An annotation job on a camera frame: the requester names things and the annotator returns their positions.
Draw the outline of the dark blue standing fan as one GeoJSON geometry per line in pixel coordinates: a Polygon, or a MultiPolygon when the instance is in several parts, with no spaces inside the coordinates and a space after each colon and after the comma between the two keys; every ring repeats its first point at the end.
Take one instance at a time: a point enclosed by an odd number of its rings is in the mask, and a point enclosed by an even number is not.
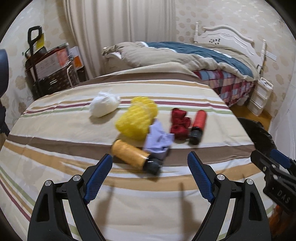
{"type": "MultiPolygon", "coordinates": [[[[5,49],[0,50],[0,97],[2,97],[8,89],[9,84],[9,61],[8,55],[5,49]]],[[[4,133],[6,136],[9,135],[10,130],[6,124],[6,108],[1,103],[1,133],[4,133]]]]}

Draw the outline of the cardboard boxes stack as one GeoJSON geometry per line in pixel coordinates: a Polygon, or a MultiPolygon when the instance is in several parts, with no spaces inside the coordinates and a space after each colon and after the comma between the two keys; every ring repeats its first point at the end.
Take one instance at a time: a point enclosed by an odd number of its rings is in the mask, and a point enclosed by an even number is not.
{"type": "Polygon", "coordinates": [[[73,88],[86,81],[85,67],[77,46],[65,43],[51,50],[35,64],[36,86],[41,97],[73,88]]]}

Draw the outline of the small white waste bin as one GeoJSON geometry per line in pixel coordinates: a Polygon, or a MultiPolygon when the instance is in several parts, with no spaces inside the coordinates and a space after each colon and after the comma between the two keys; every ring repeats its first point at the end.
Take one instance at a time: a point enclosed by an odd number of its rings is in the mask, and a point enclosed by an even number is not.
{"type": "Polygon", "coordinates": [[[239,101],[237,102],[238,106],[243,106],[245,104],[245,102],[248,100],[248,95],[245,95],[243,98],[239,99],[239,101]]]}

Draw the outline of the lavender cloth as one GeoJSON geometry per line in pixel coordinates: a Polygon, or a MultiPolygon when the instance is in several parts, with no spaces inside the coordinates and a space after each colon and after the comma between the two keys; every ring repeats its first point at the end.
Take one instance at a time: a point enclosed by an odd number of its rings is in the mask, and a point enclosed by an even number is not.
{"type": "Polygon", "coordinates": [[[164,160],[174,140],[175,135],[165,132],[161,122],[155,119],[153,124],[149,126],[149,133],[145,138],[143,150],[157,159],[164,160]]]}

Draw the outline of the yellow foam fruit net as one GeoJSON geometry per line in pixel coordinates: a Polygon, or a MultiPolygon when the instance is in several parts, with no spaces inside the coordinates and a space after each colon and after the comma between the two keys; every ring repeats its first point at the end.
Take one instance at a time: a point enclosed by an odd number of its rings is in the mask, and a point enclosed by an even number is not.
{"type": "Polygon", "coordinates": [[[130,102],[130,107],[116,121],[116,129],[133,140],[144,140],[149,133],[149,126],[158,115],[157,104],[148,97],[137,96],[130,102]]]}

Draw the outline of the white plastic bag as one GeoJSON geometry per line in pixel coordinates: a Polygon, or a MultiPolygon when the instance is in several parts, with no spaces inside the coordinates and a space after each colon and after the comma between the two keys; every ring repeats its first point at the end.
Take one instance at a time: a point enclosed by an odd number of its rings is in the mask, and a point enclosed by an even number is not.
{"type": "Polygon", "coordinates": [[[119,96],[110,92],[100,91],[89,105],[89,111],[92,116],[100,118],[115,111],[121,99],[119,96]]]}

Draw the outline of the white bed headboard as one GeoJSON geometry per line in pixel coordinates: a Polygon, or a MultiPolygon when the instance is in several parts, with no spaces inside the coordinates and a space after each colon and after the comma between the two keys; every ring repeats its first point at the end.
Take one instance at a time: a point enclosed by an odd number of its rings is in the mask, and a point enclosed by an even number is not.
{"type": "Polygon", "coordinates": [[[266,40],[262,40],[260,54],[255,51],[255,41],[243,35],[229,25],[216,25],[202,27],[198,22],[195,25],[194,42],[197,44],[222,45],[238,50],[246,55],[260,72],[264,65],[266,55],[266,40]]]}

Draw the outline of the beige striped curtain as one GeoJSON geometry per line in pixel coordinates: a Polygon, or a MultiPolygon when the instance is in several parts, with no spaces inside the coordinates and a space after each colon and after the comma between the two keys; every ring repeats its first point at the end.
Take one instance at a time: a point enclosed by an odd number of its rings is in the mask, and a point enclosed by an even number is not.
{"type": "Polygon", "coordinates": [[[64,1],[63,7],[89,78],[103,74],[104,47],[176,40],[175,1],[64,1]]]}

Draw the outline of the black lined trash bin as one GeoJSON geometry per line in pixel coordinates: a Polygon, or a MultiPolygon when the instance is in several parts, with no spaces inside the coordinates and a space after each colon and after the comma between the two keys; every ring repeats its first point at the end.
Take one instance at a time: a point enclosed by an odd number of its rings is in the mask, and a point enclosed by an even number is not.
{"type": "Polygon", "coordinates": [[[264,126],[259,121],[249,120],[247,118],[237,118],[250,139],[255,145],[255,149],[260,151],[267,157],[270,157],[270,152],[277,149],[271,134],[264,129],[264,126]]]}

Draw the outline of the red thread spool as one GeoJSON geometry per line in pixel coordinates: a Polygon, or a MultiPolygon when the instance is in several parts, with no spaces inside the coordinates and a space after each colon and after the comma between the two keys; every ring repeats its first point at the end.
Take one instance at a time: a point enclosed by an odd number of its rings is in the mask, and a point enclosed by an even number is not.
{"type": "Polygon", "coordinates": [[[197,111],[192,128],[189,133],[189,143],[191,145],[198,145],[201,142],[206,119],[207,113],[204,110],[197,111]]]}

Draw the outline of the blue beige duvet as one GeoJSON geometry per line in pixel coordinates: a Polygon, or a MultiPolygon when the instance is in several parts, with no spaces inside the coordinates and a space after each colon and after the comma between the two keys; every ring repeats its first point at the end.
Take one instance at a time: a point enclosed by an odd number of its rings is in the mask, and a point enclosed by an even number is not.
{"type": "Polygon", "coordinates": [[[254,82],[259,73],[246,56],[234,53],[237,58],[219,51],[178,42],[122,42],[103,49],[102,55],[113,52],[131,67],[143,67],[162,63],[180,63],[190,71],[222,70],[242,80],[254,82]]]}

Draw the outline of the plaid bed sheet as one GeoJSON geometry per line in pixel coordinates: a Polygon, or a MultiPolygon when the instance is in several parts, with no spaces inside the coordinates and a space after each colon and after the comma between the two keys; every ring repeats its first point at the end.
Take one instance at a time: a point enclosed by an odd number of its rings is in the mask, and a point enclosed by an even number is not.
{"type": "Polygon", "coordinates": [[[226,103],[232,106],[251,92],[255,82],[242,80],[237,76],[221,70],[194,71],[201,81],[209,85],[226,103]]]}

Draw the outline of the white plastic drawer unit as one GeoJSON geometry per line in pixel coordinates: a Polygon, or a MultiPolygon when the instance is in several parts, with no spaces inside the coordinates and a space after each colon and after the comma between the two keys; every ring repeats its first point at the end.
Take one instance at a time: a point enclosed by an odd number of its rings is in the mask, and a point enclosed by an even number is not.
{"type": "Polygon", "coordinates": [[[247,108],[256,116],[260,116],[273,91],[273,84],[261,77],[258,80],[247,108]]]}

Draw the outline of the striped table cloth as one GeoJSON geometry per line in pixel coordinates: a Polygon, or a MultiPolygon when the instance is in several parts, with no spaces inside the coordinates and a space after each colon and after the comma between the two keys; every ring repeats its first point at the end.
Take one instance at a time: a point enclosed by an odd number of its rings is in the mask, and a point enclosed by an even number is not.
{"type": "Polygon", "coordinates": [[[195,152],[226,180],[248,181],[262,192],[265,181],[250,160],[255,149],[229,107],[180,64],[159,64],[98,77],[33,102],[1,149],[1,210],[27,239],[38,194],[47,180],[66,182],[105,154],[113,166],[89,210],[107,240],[190,240],[210,206],[187,165],[195,152]],[[142,170],[144,141],[117,129],[136,100],[157,106],[165,133],[172,111],[193,120],[206,113],[198,145],[176,140],[158,176],[142,170]]]}

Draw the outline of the white wardrobe door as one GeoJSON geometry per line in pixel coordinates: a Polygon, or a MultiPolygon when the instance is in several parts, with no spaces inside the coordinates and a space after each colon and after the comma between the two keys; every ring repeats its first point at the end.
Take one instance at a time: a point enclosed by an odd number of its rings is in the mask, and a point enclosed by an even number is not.
{"type": "Polygon", "coordinates": [[[277,149],[295,159],[295,67],[286,97],[275,118],[271,121],[269,133],[277,149]]]}

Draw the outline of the white wall switch panel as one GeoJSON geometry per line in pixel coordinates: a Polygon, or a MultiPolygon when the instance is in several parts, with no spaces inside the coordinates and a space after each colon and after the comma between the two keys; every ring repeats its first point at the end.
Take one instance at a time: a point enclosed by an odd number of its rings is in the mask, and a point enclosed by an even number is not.
{"type": "Polygon", "coordinates": [[[276,61],[276,59],[277,59],[277,57],[273,53],[271,53],[269,51],[266,51],[265,55],[266,55],[266,57],[269,57],[273,61],[276,61]]]}

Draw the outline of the yellow thread spool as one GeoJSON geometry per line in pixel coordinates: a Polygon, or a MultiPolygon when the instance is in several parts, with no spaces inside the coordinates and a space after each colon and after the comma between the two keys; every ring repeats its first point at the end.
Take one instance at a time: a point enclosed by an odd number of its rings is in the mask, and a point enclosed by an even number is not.
{"type": "Polygon", "coordinates": [[[120,139],[113,143],[111,153],[125,163],[152,175],[158,175],[162,167],[162,160],[120,139]]]}

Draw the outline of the black hand trolley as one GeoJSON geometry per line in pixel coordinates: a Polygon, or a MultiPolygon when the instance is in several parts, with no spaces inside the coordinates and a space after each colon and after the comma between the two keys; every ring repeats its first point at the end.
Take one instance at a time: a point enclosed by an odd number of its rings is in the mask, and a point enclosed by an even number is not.
{"type": "Polygon", "coordinates": [[[25,52],[25,73],[27,76],[27,84],[32,92],[33,99],[40,97],[38,88],[36,86],[37,71],[35,64],[46,54],[46,48],[43,46],[39,50],[34,50],[37,47],[37,42],[41,40],[43,30],[41,26],[34,26],[28,29],[28,44],[29,49],[25,52]]]}

